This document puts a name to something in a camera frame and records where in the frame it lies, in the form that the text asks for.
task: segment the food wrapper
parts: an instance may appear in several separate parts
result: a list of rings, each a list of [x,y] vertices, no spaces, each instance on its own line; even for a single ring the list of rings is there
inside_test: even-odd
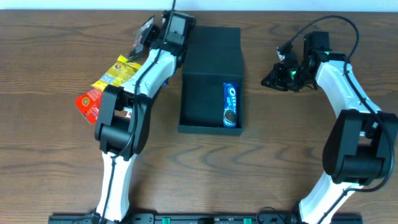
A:
[[[223,83],[224,86],[224,128],[236,128],[237,83]]]
[[[141,65],[135,62],[128,62],[128,59],[120,55],[118,61],[108,69],[108,71],[91,86],[104,91],[109,84],[120,86],[129,80],[139,69]]]
[[[94,88],[79,96],[75,101],[77,108],[90,124],[97,122],[101,98],[102,91]]]

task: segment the chip bag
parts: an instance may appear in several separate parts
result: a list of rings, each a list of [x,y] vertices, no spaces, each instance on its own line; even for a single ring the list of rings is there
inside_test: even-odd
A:
[[[90,124],[97,122],[101,98],[102,91],[94,88],[79,96],[75,101],[77,108]]]
[[[108,69],[108,71],[91,86],[104,91],[109,84],[120,86],[128,81],[139,69],[141,65],[135,62],[128,62],[128,59],[120,55],[118,61]]]

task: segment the black container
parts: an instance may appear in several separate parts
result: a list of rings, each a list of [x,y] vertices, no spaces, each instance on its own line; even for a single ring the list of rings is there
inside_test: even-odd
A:
[[[180,133],[239,136],[243,131],[240,28],[195,27],[182,71]],[[237,83],[236,128],[223,127],[224,82]]]

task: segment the oreo package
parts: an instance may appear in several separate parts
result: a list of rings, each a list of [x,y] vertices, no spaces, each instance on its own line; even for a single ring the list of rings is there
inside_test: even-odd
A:
[[[237,97],[237,83],[223,83],[224,86],[224,128],[236,128],[236,97]]]

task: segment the wood grain surface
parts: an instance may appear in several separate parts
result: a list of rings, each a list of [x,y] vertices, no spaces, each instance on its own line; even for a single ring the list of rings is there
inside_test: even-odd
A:
[[[161,91],[148,143],[132,174],[131,205],[160,213],[289,210],[323,172],[322,150],[336,120],[322,90],[260,86],[276,47],[327,12],[188,12],[198,26],[241,28],[245,63],[240,137],[179,134],[181,70]],[[0,223],[46,223],[53,213],[87,213],[100,199],[103,161],[94,126],[75,98],[126,53],[150,11],[0,11]],[[352,65],[369,97],[398,113],[398,14],[341,13],[359,28]],[[351,27],[334,19],[333,50],[349,52]],[[303,36],[295,42],[302,52]],[[398,172],[340,212],[365,223],[398,222]]]

